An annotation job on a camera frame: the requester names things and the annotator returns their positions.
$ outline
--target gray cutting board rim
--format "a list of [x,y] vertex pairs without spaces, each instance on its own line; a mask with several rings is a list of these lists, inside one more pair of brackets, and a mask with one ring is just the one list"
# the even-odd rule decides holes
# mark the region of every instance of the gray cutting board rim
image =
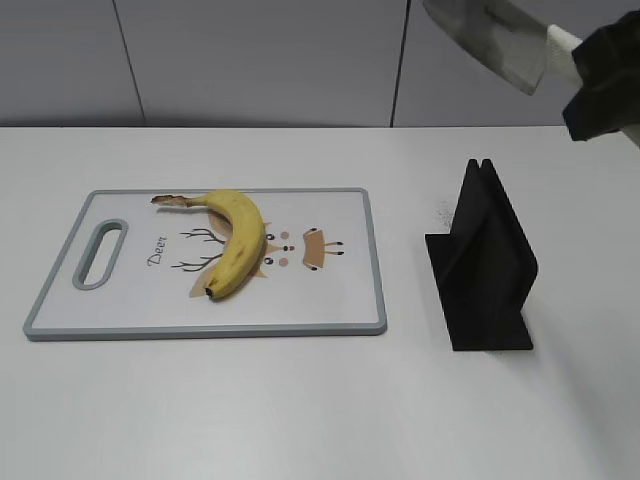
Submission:
[[[181,193],[198,195],[210,190],[205,189],[149,189],[149,190],[96,190],[90,193],[78,214],[78,217],[65,241],[56,262],[54,263],[45,284],[38,295],[23,331],[32,341],[67,341],[67,340],[142,340],[142,339],[180,339],[180,338],[224,338],[224,337],[265,337],[265,336],[327,336],[327,335],[379,335],[386,331],[387,319],[382,295],[382,283],[378,265],[378,257],[375,245],[373,220],[369,196],[362,188],[295,188],[295,189],[238,189],[249,195],[259,194],[357,194],[361,198],[361,214],[363,225],[366,229],[366,251],[369,259],[369,267],[372,281],[372,298],[374,298],[375,315],[367,317],[367,321],[332,321],[312,323],[268,323],[268,324],[233,324],[233,325],[161,325],[161,326],[132,326],[132,327],[79,327],[68,326],[51,328],[51,326],[38,326],[38,314],[50,293],[60,268],[65,262],[70,248],[76,239],[76,234],[82,227],[87,212],[97,198],[107,198],[112,195],[144,195],[151,198],[153,195],[164,193]],[[126,243],[126,236],[121,234],[121,239]]]

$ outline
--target banana stem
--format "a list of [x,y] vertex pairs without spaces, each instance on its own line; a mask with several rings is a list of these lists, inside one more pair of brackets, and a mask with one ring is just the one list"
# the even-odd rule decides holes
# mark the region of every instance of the banana stem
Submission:
[[151,199],[155,205],[166,207],[203,207],[206,206],[205,197],[183,197],[182,195],[158,195]]

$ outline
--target deer antlers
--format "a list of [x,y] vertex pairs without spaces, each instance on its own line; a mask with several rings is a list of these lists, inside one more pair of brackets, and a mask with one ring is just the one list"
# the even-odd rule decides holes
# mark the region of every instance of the deer antlers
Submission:
[[[218,242],[224,245],[226,242],[218,237],[208,228],[194,228],[190,232],[180,232],[180,235],[184,235],[186,238],[191,237],[209,237],[205,242]],[[183,272],[199,272],[204,267],[213,262],[216,258],[222,257],[222,253],[215,257],[200,257],[200,260],[204,260],[201,263],[180,262],[178,265],[171,265],[171,268],[180,268]]]
[[224,240],[219,239],[216,235],[209,230],[208,228],[194,228],[190,232],[180,232],[180,235],[185,235],[185,238],[191,237],[210,237],[204,240],[205,242],[218,242],[221,245],[224,245],[226,242]]
[[171,268],[181,268],[183,272],[199,272],[204,267],[213,262],[216,258],[220,258],[222,256],[221,253],[216,255],[215,257],[200,257],[201,260],[204,260],[202,263],[189,263],[189,262],[180,262],[178,265],[171,265]]

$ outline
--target cutting board handle hole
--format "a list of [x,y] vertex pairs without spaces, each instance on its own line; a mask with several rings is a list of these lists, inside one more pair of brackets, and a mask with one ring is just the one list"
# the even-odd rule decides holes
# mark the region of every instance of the cutting board handle hole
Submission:
[[109,280],[128,229],[120,219],[105,220],[94,229],[73,275],[77,289],[93,290]]

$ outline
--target gray wall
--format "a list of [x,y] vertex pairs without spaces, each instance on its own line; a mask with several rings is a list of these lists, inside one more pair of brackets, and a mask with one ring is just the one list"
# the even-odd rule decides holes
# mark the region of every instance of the gray wall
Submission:
[[0,125],[139,125],[111,0],[0,0]]
[[[514,0],[546,23],[585,37],[615,22],[637,0]],[[528,97],[492,74],[433,23],[412,0],[394,125],[561,125],[562,109],[575,94],[564,80],[547,76]]]
[[[638,8],[515,1],[581,36]],[[407,0],[0,0],[0,126],[562,123],[561,79],[527,97],[409,6],[396,89]]]
[[402,0],[118,0],[151,125],[389,126]]

